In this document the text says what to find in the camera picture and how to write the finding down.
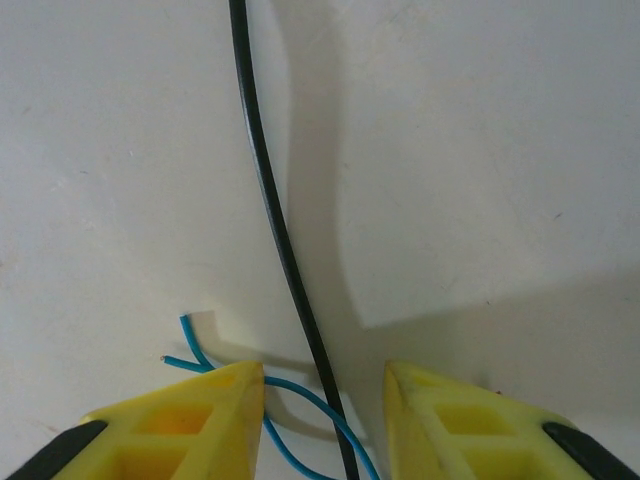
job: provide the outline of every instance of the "blue wire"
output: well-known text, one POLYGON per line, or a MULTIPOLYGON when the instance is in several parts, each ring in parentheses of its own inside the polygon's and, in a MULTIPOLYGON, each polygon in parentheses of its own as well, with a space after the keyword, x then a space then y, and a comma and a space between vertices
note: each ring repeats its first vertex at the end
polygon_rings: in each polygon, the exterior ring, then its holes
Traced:
MULTIPOLYGON (((191 370, 197 373, 206 373, 211 370, 215 370, 216 366, 213 365, 212 362, 207 359, 204 352, 200 348, 198 340, 196 339, 195 333, 193 331, 193 327, 191 326, 191 320, 188 315, 183 315, 180 317, 180 324, 182 326, 182 330, 184 332, 184 336, 187 340, 189 348, 193 355, 198 359, 200 363, 189 362, 187 360, 181 360, 179 358, 172 357, 170 355, 166 355, 162 357, 162 360, 167 364, 178 368, 183 368, 185 370, 191 370)), ((284 388, 286 390, 290 390, 298 395, 303 396, 311 403, 313 403, 316 407, 322 410, 331 420, 335 423, 335 425, 344 433, 345 437, 349 440, 354 450, 362 460, 367 473, 369 474, 372 480, 380 480, 380 476, 376 472, 376 469, 373 465, 373 462, 369 458, 366 450, 353 433, 353 431, 347 425, 347 422, 340 416, 335 410, 333 410, 326 402, 324 402, 320 397, 315 395, 310 390, 298 385, 296 383, 290 382, 289 380, 284 380, 282 378, 265 376, 265 384, 271 385, 278 388, 284 388)), ((265 412, 263 418, 263 424, 265 430, 273 440, 276 448, 280 451, 280 453, 284 456, 287 462, 296 469, 299 473, 304 475, 305 477, 311 480, 336 480, 331 477, 327 477, 326 475, 322 475, 314 470, 311 470, 309 467, 304 465, 300 460, 298 460, 293 453, 287 448, 282 438, 278 434, 273 422, 269 418, 268 414, 265 412)))
POLYGON ((187 339, 187 343, 189 344, 191 353, 193 353, 193 356, 196 357, 196 360, 198 360, 201 365, 210 367, 209 370, 215 369, 215 367, 211 364, 207 357, 204 356, 202 348, 200 348, 198 339, 196 339, 196 334, 193 331, 193 327, 191 326, 191 319, 189 318, 189 315, 182 315, 180 317, 180 325, 182 325, 184 337, 187 339))
MULTIPOLYGON (((181 360, 179 358, 175 358, 170 355, 165 355, 164 357, 162 357, 162 360, 164 361, 164 363, 166 363, 167 365, 171 365, 172 367, 191 370, 192 372, 196 372, 196 373, 207 373, 207 372, 210 372, 211 370, 216 369, 215 366, 213 368, 209 368, 205 365, 189 362, 187 360, 181 360)), ((310 478, 311 480, 336 480, 335 478, 327 477, 326 475, 323 475, 314 470, 311 470, 309 467, 303 464, 300 460, 298 460, 295 457, 295 455, 291 453, 291 450, 287 448, 284 441, 282 440, 282 437, 280 437, 280 434, 276 430, 275 425, 273 424, 273 422, 269 418, 269 415, 266 412, 262 419, 262 423, 264 425, 265 430, 271 437, 271 440, 273 440, 273 443, 275 444, 278 451, 287 460, 289 465, 291 465, 295 470, 297 470, 299 473, 301 473, 305 477, 310 478)))

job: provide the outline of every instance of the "yellow plastic part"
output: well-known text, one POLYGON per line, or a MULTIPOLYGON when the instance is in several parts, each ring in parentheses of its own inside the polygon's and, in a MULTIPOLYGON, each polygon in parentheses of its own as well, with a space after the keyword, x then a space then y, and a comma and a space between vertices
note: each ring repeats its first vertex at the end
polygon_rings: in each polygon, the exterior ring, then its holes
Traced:
POLYGON ((563 417, 402 362, 384 407, 393 480, 589 480, 541 426, 563 417))
POLYGON ((108 422, 55 480, 251 480, 262 365, 241 362, 87 415, 108 422))

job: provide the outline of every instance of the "wire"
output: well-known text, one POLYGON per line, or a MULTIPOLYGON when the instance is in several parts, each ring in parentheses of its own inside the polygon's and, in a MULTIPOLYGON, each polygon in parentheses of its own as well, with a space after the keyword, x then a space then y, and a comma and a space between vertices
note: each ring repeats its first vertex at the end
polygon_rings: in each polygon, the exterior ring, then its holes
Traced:
MULTIPOLYGON (((196 373, 206 373, 211 370, 215 370, 220 367, 220 364, 216 364, 216 362, 211 362, 207 359, 206 355, 202 351, 198 340, 196 339, 195 332, 193 331, 193 327, 191 325, 191 320, 188 315, 183 315, 180 317, 180 324, 182 326, 182 331, 184 332, 185 339, 187 340, 187 344, 191 349, 194 357, 196 357, 200 363, 189 362, 187 360, 182 360, 179 358, 172 357, 170 355, 165 355, 162 357, 162 360, 167 365, 171 365, 178 368, 183 368, 185 370, 190 370, 196 373)), ((298 385, 294 382, 290 382, 289 380, 284 380, 282 378, 265 376, 265 384, 271 385, 278 388, 284 388, 290 390, 298 395, 305 397, 311 403, 316 405, 320 410, 322 410, 327 416, 331 418, 334 422, 336 428, 340 430, 340 432, 345 436, 350 445, 353 446, 358 456, 362 460, 367 473, 369 474, 372 480, 380 480, 378 473, 371 461, 369 455, 366 450, 353 433, 353 431, 347 425, 347 422, 342 418, 335 410, 333 410, 327 403, 325 403, 321 398, 315 395, 310 390, 298 385)), ((269 418, 269 415, 265 412, 263 417, 263 425, 265 430, 273 440, 276 448, 280 453, 284 456, 285 460, 300 474, 311 480, 336 480, 332 477, 327 477, 326 475, 322 475, 314 470, 311 470, 309 467, 304 465, 300 460, 298 460, 295 455, 287 448, 284 441, 278 434, 278 431, 275 428, 275 425, 269 418)))
MULTIPOLYGON (((258 173, 260 189, 262 190, 262 198, 267 209, 269 224, 271 225, 271 232, 273 233, 278 255, 280 256, 280 263, 287 278, 293 302, 300 317, 300 323, 302 324, 311 355, 318 369, 320 383, 327 397, 327 402, 333 410, 338 412, 342 418, 345 418, 331 363, 329 362, 322 336, 318 330, 318 325, 313 310, 311 309, 302 277, 300 276, 298 263, 293 253, 293 247, 291 246, 289 233, 287 232, 287 225, 284 221, 284 215, 282 214, 282 207, 280 206, 276 182, 271 169, 271 162, 269 161, 269 152, 262 129, 260 107, 258 105, 258 95, 256 93, 253 64, 251 61, 251 42, 249 39, 247 5, 245 0, 229 0, 229 11, 240 99, 244 111, 247 133, 249 135, 249 143, 253 150, 253 158, 258 173)), ((338 435, 338 444, 340 446, 340 452, 342 453, 342 461, 347 479, 358 480, 358 464, 356 463, 353 448, 338 428, 336 428, 336 434, 338 435)))

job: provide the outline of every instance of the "white wall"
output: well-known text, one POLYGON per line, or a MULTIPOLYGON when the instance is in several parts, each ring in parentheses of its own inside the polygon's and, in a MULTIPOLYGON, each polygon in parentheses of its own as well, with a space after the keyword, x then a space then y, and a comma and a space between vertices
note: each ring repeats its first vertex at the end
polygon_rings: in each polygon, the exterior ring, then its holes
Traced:
MULTIPOLYGON (((637 3, 250 4, 295 248, 382 466, 400 357, 565 414, 640 469, 637 3)), ((308 380, 226 2, 3 2, 0 298, 0 476, 187 378, 159 361, 186 354, 184 311, 211 352, 308 380)), ((285 438, 339 476, 320 418, 285 438)), ((298 477, 265 441, 257 478, 298 477)))

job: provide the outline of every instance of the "black cable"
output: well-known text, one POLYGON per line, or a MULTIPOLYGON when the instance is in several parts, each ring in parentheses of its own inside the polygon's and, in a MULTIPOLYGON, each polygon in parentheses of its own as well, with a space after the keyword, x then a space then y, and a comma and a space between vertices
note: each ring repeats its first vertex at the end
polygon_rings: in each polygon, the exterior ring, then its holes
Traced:
MULTIPOLYGON (((293 253, 287 225, 282 214, 280 199, 276 189, 276 182, 273 178, 267 143, 262 130, 262 120, 260 119, 260 108, 258 107, 258 95, 256 93, 255 78, 253 75, 253 65, 251 61, 251 44, 249 41, 249 27, 247 23, 247 6, 245 0, 229 0, 229 10, 231 13, 231 31, 233 35, 233 51, 236 58, 236 71, 238 74, 238 85, 240 87, 240 98, 244 111, 244 120, 247 125, 249 142, 253 150, 253 158, 260 181, 262 198, 267 209, 267 216, 271 225, 273 238, 278 249, 280 262, 284 269, 289 290, 300 317, 300 323, 304 329, 313 360, 318 369, 320 382, 327 397, 327 403, 331 408, 344 418, 344 409, 338 393, 336 379, 333 376, 331 363, 324 348, 324 343, 318 330, 316 319, 311 310, 309 298, 305 291, 298 263, 293 253)), ((338 444, 342 453, 344 469, 348 480, 358 480, 358 465, 353 447, 345 438, 342 432, 336 427, 338 444)))

